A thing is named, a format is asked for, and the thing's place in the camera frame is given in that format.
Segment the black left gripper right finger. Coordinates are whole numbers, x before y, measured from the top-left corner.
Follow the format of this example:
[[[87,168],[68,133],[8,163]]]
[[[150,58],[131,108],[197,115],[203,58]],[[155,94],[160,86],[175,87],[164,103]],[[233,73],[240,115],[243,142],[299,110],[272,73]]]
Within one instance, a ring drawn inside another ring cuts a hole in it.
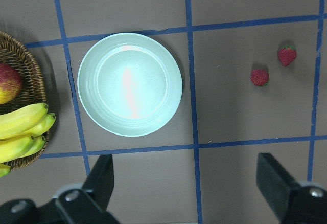
[[[302,186],[270,153],[259,153],[256,185],[280,223],[303,223]]]

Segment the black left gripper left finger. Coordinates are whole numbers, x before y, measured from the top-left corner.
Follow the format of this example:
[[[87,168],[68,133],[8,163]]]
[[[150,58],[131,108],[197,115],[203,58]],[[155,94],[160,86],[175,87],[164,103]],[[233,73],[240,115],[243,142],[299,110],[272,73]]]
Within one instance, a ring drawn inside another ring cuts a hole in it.
[[[112,155],[100,155],[94,167],[87,176],[82,190],[106,210],[114,189],[114,169]]]

